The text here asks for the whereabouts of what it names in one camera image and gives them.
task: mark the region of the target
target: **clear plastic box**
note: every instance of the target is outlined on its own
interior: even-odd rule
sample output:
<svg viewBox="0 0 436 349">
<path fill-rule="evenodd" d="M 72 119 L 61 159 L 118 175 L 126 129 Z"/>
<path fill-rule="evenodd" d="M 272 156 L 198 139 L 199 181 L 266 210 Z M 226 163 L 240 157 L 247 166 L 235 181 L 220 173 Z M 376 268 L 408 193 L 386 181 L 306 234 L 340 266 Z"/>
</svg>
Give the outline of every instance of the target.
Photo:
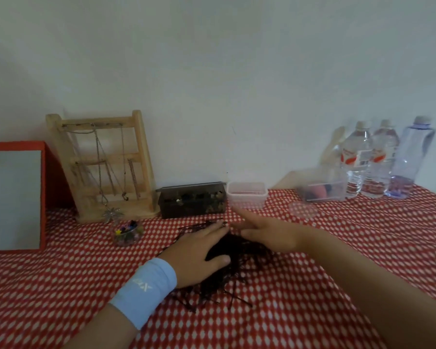
<svg viewBox="0 0 436 349">
<path fill-rule="evenodd" d="M 307 202 L 344 200 L 347 174 L 339 167 L 320 166 L 296 171 L 296 191 Z"/>
<path fill-rule="evenodd" d="M 245 209 L 262 209 L 268 198 L 263 182 L 228 182 L 226 194 L 230 206 Z"/>
</svg>

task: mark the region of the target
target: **water bottle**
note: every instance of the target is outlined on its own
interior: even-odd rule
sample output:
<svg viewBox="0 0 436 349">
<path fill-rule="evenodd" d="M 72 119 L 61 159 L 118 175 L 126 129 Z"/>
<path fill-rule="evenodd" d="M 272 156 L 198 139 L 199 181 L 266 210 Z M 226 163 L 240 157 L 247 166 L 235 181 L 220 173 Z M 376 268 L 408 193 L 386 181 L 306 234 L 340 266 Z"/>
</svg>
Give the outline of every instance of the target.
<svg viewBox="0 0 436 349">
<path fill-rule="evenodd" d="M 361 193 L 367 197 L 379 198 L 389 186 L 390 172 L 399 145 L 399 136 L 391 121 L 381 121 L 381 127 L 373 134 L 372 142 L 372 156 Z"/>
<path fill-rule="evenodd" d="M 347 198 L 358 195 L 365 179 L 366 168 L 372 155 L 369 128 L 369 122 L 357 122 L 355 131 L 345 139 L 342 145 L 341 168 L 348 176 Z"/>
<path fill-rule="evenodd" d="M 385 192 L 387 196 L 397 199 L 410 196 L 413 181 L 436 133 L 430 124 L 431 118 L 417 116 L 413 125 L 404 129 L 392 167 L 389 187 Z"/>
</svg>

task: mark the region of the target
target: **wooden jewelry stand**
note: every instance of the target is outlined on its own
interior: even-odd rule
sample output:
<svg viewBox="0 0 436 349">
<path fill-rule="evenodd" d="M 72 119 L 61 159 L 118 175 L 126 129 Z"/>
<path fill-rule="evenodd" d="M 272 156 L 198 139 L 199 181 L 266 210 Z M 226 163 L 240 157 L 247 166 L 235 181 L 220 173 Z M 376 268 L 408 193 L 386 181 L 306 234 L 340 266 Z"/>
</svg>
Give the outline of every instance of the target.
<svg viewBox="0 0 436 349">
<path fill-rule="evenodd" d="M 153 218 L 159 214 L 153 171 L 140 110 L 134 110 L 132 116 L 128 117 L 99 119 L 62 120 L 58 114 L 48 114 L 46 121 L 64 174 L 68 180 L 76 208 L 78 209 L 78 222 L 93 223 L 106 221 L 104 212 L 112 208 L 114 210 L 112 209 L 111 211 L 116 211 L 119 208 L 119 212 L 123 213 L 121 217 L 123 220 Z M 105 155 L 105 152 L 103 152 L 103 157 L 99 154 L 97 130 L 115 128 L 121 129 L 121 137 L 123 137 L 123 128 L 134 128 L 139 150 L 137 153 L 124 154 L 123 141 L 122 154 Z M 70 133 L 94 133 L 97 143 L 97 156 L 81 156 L 69 136 Z M 142 166 L 142 182 L 136 181 L 132 167 L 133 162 L 140 163 Z M 109 167 L 111 168 L 111 164 L 123 164 L 125 168 L 127 163 L 131 168 L 133 183 L 126 185 L 125 182 L 123 190 L 119 183 L 119 186 L 113 184 Z M 97 181 L 90 170 L 87 169 L 89 165 L 98 165 L 99 177 L 101 166 L 104 169 L 106 167 L 111 184 L 102 186 L 101 178 Z M 124 200 L 108 201 L 106 199 L 105 195 L 116 195 L 118 193 L 123 196 Z M 136 199 L 127 198 L 127 193 L 135 193 Z"/>
</svg>

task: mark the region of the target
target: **blue water bottle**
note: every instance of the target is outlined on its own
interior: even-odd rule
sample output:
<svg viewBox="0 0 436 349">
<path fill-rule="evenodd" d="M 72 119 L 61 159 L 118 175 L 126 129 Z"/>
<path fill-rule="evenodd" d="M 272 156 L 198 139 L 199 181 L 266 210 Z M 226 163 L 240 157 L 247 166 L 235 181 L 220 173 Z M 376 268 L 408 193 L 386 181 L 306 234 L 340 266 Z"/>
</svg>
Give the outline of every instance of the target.
<svg viewBox="0 0 436 349">
<path fill-rule="evenodd" d="M 430 127 L 431 118 L 417 116 L 412 126 L 406 127 L 396 152 L 386 196 L 404 199 L 412 192 L 424 156 L 428 152 L 436 130 Z"/>
</svg>

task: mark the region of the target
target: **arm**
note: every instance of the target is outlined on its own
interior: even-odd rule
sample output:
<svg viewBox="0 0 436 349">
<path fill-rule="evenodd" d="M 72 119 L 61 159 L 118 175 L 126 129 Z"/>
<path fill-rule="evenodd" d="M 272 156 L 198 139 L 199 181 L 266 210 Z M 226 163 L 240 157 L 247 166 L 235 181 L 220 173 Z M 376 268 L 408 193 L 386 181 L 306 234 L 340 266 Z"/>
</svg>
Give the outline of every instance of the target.
<svg viewBox="0 0 436 349">
<path fill-rule="evenodd" d="M 304 252 L 368 316 L 392 348 L 436 348 L 436 300 L 326 231 L 235 209 L 248 240 L 276 252 Z"/>
<path fill-rule="evenodd" d="M 231 261 L 226 255 L 205 261 L 210 248 L 228 231 L 228 227 L 216 223 L 181 237 L 157 258 L 141 266 L 110 304 L 64 349 L 127 348 L 152 312 L 175 287 L 200 283 Z"/>
</svg>

